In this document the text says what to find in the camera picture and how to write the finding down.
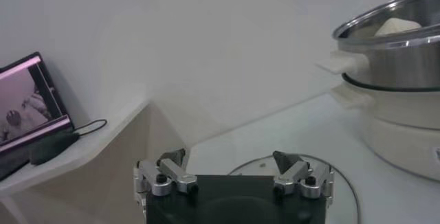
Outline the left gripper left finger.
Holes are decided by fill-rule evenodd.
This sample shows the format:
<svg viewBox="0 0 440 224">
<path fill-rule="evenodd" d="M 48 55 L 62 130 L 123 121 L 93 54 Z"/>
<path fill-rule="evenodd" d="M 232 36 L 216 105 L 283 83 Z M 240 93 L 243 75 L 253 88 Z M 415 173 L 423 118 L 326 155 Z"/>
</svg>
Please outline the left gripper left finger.
<svg viewBox="0 0 440 224">
<path fill-rule="evenodd" d="M 172 185 L 180 193 L 198 193 L 197 176 L 187 173 L 184 168 L 186 150 L 180 148 L 163 153 L 156 162 L 147 159 L 137 161 L 133 167 L 133 187 L 136 197 L 144 197 L 147 192 L 153 196 L 165 197 L 171 193 Z"/>
</svg>

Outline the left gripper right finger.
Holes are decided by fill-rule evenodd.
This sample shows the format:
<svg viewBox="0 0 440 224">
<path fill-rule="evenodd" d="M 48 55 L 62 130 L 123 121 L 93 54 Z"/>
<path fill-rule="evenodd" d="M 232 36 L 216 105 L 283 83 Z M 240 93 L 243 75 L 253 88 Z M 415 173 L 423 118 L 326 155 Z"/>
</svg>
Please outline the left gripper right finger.
<svg viewBox="0 0 440 224">
<path fill-rule="evenodd" d="M 300 155 L 274 151 L 279 175 L 274 177 L 274 193 L 278 198 L 299 193 L 307 199 L 333 199 L 334 171 L 320 161 L 312 166 Z"/>
</svg>

